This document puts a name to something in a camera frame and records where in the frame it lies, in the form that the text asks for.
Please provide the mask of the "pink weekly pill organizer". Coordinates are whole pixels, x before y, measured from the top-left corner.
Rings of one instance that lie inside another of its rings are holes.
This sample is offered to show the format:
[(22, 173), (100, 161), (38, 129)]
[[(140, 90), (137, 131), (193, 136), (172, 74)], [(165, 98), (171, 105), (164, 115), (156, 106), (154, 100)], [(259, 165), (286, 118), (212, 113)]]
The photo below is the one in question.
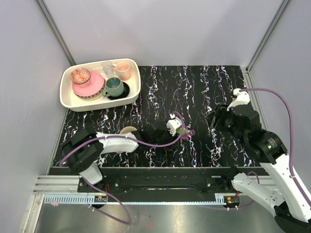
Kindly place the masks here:
[(195, 130), (186, 130), (182, 133), (181, 139), (186, 139), (195, 135)]

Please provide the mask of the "green pill bottle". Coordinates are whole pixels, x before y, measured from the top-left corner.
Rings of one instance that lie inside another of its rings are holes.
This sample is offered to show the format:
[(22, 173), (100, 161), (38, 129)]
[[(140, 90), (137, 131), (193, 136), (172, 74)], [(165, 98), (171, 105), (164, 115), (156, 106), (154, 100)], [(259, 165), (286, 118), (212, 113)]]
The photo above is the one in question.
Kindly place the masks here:
[(185, 137), (187, 134), (187, 127), (183, 124), (179, 129), (176, 130), (176, 133), (181, 137)]

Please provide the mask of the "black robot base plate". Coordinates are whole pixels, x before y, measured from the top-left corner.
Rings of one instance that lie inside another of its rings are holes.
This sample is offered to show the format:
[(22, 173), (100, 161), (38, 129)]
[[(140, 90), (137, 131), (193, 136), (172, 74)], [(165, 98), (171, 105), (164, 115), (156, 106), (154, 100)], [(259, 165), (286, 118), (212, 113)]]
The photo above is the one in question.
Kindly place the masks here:
[(101, 168), (95, 186), (122, 202), (204, 202), (216, 193), (232, 193), (232, 168)]

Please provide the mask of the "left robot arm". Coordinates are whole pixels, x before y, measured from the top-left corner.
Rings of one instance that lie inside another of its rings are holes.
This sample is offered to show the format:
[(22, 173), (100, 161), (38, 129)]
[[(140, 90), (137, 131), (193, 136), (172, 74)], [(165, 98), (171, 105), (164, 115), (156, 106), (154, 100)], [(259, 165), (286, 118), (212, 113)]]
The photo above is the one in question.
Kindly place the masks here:
[(104, 189), (105, 180), (94, 161), (105, 153), (132, 153), (139, 146), (167, 147), (174, 144), (176, 135), (170, 130), (148, 125), (138, 130), (124, 128), (120, 134), (105, 134), (91, 129), (82, 129), (61, 148), (63, 159), (60, 166), (68, 166), (73, 174), (79, 174), (88, 181), (94, 192)]

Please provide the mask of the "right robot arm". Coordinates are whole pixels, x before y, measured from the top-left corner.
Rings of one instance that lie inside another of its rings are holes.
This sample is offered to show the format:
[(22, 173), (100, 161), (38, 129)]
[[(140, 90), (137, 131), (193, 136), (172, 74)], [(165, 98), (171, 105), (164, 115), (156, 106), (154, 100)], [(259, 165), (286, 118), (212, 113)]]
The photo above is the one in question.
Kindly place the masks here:
[(207, 116), (207, 123), (210, 129), (234, 136), (246, 154), (269, 174), (279, 192), (251, 181), (235, 168), (221, 179), (222, 190), (229, 193), (235, 189), (249, 196), (264, 207), (286, 233), (309, 233), (311, 207), (290, 174), (287, 149), (275, 133), (262, 128), (258, 112), (248, 104), (232, 108), (219, 104)]

